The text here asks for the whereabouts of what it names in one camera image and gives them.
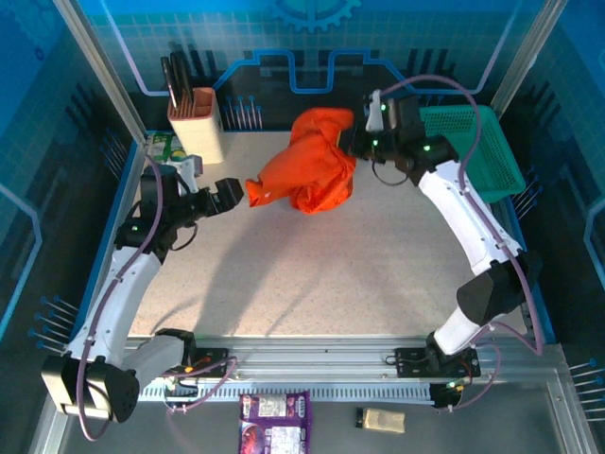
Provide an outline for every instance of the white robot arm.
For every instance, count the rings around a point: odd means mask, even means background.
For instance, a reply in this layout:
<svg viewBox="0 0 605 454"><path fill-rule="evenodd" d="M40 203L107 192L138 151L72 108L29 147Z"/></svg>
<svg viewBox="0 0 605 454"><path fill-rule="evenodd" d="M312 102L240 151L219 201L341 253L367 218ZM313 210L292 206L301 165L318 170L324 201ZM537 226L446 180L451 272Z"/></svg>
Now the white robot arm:
<svg viewBox="0 0 605 454"><path fill-rule="evenodd" d="M190 366L195 359L195 338L189 332L161 330L127 357L126 340L147 287L168 252L174 251L177 232L197 228L199 218L233 209L241 201L243 190L238 180L229 178L216 182L216 193L211 193L208 187L198 188L195 180L201 173L198 156L170 162L160 166L160 170L164 202L157 229L152 232L151 225L157 212L158 183L148 168L141 178L141 201L135 205L140 216L134 216L133 208L118 229L109 273L84 325L62 356L48 357L43 365L43 381L59 411L78 414L76 388L81 361L86 362L86 416L121 423L130 417L139 391L151 380L176 366ZM148 246L116 283L116 276L148 235L153 235ZM95 314L98 323L91 333ZM92 345L85 354L87 342Z"/></svg>
<svg viewBox="0 0 605 454"><path fill-rule="evenodd" d="M475 279L458 289L458 307L454 313L427 339L427 357L437 372L466 349L486 324L523 302L519 279L503 246L519 261L531 285L537 278L540 259L522 251L466 176L463 192L458 180L458 154L445 137L426 137L417 97L383 100L377 90L370 96L368 110L365 131L360 134L362 138L356 140L351 154L378 163L393 161L439 209L475 275ZM493 238L465 192L470 193L502 242Z"/></svg>

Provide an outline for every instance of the green basket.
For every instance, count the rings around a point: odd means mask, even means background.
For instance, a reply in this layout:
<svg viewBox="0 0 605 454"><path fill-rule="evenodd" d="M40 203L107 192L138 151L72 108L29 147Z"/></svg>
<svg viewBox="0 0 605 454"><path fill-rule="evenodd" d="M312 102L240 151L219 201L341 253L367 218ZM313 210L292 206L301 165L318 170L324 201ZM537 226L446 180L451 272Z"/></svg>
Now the green basket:
<svg viewBox="0 0 605 454"><path fill-rule="evenodd" d="M523 192L526 184L493 110L479 106L479 113L481 140L466 173L481 198L486 203L494 203ZM476 134L471 106L423 107L420 115L426 135L444 135L460 159L466 156Z"/></svg>

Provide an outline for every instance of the orange towel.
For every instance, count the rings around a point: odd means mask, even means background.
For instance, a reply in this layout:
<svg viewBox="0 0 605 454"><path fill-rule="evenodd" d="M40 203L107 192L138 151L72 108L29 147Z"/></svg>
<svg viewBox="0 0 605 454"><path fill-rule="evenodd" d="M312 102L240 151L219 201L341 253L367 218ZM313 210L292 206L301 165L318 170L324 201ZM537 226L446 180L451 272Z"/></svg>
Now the orange towel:
<svg viewBox="0 0 605 454"><path fill-rule="evenodd" d="M340 133L353 125L346 109L311 109L292 125L290 145L246 181L250 206L290 197L307 215L331 210L353 194L355 158L338 148Z"/></svg>

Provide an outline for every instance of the table surface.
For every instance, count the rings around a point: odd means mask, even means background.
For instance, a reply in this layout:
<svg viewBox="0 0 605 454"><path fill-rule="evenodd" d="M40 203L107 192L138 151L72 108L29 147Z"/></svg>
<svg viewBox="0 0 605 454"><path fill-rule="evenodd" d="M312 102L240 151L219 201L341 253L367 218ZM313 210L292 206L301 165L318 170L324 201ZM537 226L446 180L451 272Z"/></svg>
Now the table surface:
<svg viewBox="0 0 605 454"><path fill-rule="evenodd" d="M225 162L206 166L200 185L255 178L289 133L227 139ZM249 208L246 195L232 212L201 219L197 238L171 253L151 283L130 333L425 336L453 312L458 287L472 277L431 201L411 183L381 184L360 162L353 195L333 211L306 216L288 200ZM527 332L519 309L506 321Z"/></svg>

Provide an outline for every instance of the snack bag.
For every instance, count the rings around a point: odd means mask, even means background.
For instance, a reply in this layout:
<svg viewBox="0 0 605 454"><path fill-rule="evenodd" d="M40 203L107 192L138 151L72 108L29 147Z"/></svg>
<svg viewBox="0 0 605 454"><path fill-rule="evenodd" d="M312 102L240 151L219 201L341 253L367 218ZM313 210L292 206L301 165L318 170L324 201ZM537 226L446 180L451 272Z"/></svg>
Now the snack bag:
<svg viewBox="0 0 605 454"><path fill-rule="evenodd" d="M244 394L239 454L309 454L309 392Z"/></svg>

